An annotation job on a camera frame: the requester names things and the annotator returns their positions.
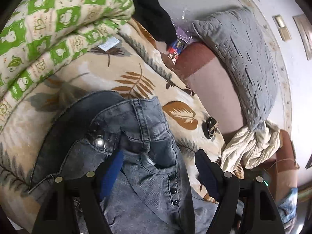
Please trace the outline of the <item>purple plastic bag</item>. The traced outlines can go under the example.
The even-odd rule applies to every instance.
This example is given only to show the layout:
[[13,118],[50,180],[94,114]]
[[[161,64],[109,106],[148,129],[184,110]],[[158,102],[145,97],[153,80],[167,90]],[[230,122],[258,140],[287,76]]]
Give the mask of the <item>purple plastic bag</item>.
[[174,25],[175,31],[176,31],[176,36],[179,41],[181,41],[185,45],[189,45],[195,42],[193,39],[191,33],[188,30],[184,30],[181,26],[179,25]]

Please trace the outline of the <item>brown pink sofa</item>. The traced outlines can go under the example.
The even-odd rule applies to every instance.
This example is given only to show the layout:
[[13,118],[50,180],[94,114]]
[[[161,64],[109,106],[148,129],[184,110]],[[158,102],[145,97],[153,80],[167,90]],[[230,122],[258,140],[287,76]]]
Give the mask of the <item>brown pink sofa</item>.
[[[208,113],[219,121],[226,146],[247,122],[234,85],[221,62],[205,44],[195,42],[181,52],[175,68],[182,73]],[[298,186],[298,165],[288,132],[281,129],[280,139],[281,146],[276,153],[258,165],[272,176],[270,191],[276,201]]]

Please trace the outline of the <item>cream crumpled sheet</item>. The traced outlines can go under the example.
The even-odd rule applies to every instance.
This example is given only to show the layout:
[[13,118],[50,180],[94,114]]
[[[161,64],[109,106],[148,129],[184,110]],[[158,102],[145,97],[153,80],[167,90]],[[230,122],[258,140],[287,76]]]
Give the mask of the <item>cream crumpled sheet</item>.
[[265,121],[264,129],[241,128],[221,153],[220,167],[225,172],[234,171],[239,163],[246,169],[253,169],[271,158],[281,146],[280,128]]

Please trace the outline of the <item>grey quilted pillow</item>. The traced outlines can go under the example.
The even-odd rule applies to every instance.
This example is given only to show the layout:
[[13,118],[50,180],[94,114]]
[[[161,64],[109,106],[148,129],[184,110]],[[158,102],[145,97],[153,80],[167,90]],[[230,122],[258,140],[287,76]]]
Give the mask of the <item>grey quilted pillow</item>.
[[249,129],[263,130],[278,93],[278,77],[254,14],[246,7],[215,12],[188,22],[187,28],[225,65]]

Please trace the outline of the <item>black garment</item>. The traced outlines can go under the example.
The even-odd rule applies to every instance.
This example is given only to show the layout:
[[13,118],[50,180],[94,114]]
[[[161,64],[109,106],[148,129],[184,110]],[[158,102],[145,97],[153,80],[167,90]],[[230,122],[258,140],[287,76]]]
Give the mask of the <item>black garment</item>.
[[133,18],[160,42],[167,45],[177,40],[176,30],[169,14],[158,0],[133,0],[135,12]]

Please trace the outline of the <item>colourful snack packet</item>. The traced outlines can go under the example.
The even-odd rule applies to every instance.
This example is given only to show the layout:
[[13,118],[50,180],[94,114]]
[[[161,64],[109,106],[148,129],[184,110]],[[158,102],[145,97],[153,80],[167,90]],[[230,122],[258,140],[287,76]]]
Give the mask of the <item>colourful snack packet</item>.
[[182,50],[186,47],[186,44],[183,41],[180,41],[177,39],[175,42],[173,42],[168,47],[168,57],[172,61],[172,63],[175,65],[177,62],[177,59],[179,58],[180,53]]

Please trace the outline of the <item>green white folded quilt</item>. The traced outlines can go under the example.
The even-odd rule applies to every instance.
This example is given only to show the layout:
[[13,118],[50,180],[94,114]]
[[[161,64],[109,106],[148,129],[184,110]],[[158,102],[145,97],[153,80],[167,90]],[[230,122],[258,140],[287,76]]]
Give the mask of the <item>green white folded quilt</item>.
[[131,19],[132,0],[23,0],[1,32],[1,125],[46,77]]

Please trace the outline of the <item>beige leaf print blanket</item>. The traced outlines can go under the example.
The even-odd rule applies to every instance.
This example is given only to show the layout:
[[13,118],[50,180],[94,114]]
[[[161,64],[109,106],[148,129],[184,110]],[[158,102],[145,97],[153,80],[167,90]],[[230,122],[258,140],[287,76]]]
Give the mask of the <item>beige leaf print blanket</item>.
[[178,69],[172,69],[135,21],[129,21],[108,52],[88,51],[38,83],[1,125],[1,206],[6,215],[31,231],[39,203],[29,194],[30,178],[43,140],[56,118],[72,103],[100,90],[124,98],[157,97],[183,151],[191,186],[206,202],[216,204],[196,179],[192,154],[203,149],[216,160],[225,146],[219,130],[207,139],[202,123],[208,113]]

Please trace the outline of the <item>grey denim jeans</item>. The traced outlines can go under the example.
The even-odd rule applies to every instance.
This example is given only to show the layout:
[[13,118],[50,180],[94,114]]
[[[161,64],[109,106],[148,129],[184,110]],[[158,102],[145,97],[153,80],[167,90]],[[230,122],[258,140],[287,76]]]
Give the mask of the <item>grey denim jeans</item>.
[[113,233],[205,233],[216,204],[191,187],[183,156],[159,100],[126,100],[99,91],[69,106],[39,150],[29,194],[42,202],[56,177],[94,171],[115,150],[124,161],[101,201]]

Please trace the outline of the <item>black hair clip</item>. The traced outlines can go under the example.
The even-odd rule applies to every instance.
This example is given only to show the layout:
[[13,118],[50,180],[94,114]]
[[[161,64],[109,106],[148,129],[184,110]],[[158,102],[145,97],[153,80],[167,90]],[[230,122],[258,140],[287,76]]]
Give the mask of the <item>black hair clip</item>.
[[207,139],[212,139],[218,131],[218,121],[212,116],[208,117],[201,126],[203,133]]

